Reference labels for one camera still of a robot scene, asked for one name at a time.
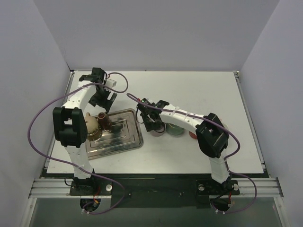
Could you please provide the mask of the mauve cylindrical mug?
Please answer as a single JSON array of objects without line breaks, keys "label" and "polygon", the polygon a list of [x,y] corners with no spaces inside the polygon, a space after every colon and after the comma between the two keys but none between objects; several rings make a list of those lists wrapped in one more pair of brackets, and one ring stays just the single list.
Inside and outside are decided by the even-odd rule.
[{"label": "mauve cylindrical mug", "polygon": [[165,132],[165,126],[162,125],[160,128],[158,128],[157,130],[152,130],[150,133],[154,137],[159,137],[159,136],[163,135],[164,132]]}]

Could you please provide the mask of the small brown mug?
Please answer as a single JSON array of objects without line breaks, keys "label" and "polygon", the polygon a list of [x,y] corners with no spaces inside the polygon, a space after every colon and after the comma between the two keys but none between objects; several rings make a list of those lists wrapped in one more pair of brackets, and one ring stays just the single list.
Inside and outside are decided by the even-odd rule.
[{"label": "small brown mug", "polygon": [[106,113],[101,112],[98,114],[98,123],[103,130],[105,130],[105,131],[112,130],[111,120]]}]

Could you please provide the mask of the teal glazed mug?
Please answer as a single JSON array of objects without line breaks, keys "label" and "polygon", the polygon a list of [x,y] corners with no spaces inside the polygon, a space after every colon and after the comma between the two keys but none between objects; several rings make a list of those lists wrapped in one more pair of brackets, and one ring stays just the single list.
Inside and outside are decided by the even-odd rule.
[{"label": "teal glazed mug", "polygon": [[166,123],[166,132],[171,136],[181,136],[184,133],[184,129],[177,125]]}]

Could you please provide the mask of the cream beige mug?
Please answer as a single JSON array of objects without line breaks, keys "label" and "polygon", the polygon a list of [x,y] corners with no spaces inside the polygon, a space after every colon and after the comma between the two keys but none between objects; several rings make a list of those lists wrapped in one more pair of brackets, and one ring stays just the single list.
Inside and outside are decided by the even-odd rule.
[{"label": "cream beige mug", "polygon": [[90,113],[86,113],[84,119],[88,131],[88,136],[94,136],[99,130],[97,119],[91,116]]}]

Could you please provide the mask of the red mug black handle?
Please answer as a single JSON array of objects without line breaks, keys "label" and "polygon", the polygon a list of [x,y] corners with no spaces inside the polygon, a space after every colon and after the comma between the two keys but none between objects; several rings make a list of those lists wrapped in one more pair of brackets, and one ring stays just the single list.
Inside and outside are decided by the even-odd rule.
[{"label": "red mug black handle", "polygon": [[195,140],[197,139],[197,136],[196,136],[194,133],[189,132],[189,135],[190,135],[191,138],[193,138],[193,139],[195,139]]}]

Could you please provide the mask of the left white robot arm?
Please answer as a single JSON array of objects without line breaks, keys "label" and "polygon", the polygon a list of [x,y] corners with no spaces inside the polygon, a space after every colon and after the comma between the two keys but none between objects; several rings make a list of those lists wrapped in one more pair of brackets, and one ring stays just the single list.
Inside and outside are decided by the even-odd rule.
[{"label": "left white robot arm", "polygon": [[116,99],[117,93],[110,95],[116,82],[107,79],[101,68],[93,68],[88,75],[79,78],[77,89],[68,95],[61,107],[53,109],[55,139],[66,149],[74,164],[74,179],[83,180],[80,188],[91,195],[97,190],[97,182],[91,179],[94,172],[89,162],[85,143],[89,130],[85,123],[83,110],[88,104],[100,106],[108,112]]}]

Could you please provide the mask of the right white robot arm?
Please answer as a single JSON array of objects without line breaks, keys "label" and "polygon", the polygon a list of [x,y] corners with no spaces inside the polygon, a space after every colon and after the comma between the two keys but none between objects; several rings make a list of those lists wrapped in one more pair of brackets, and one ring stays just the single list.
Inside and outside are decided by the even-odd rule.
[{"label": "right white robot arm", "polygon": [[200,150],[209,157],[211,165],[211,187],[216,193],[223,193],[229,187],[229,172],[224,163],[223,150],[228,146],[229,134],[214,113],[208,115],[194,114],[166,101],[150,103],[147,99],[137,104],[140,116],[148,132],[160,132],[171,124],[185,129],[197,137]]}]

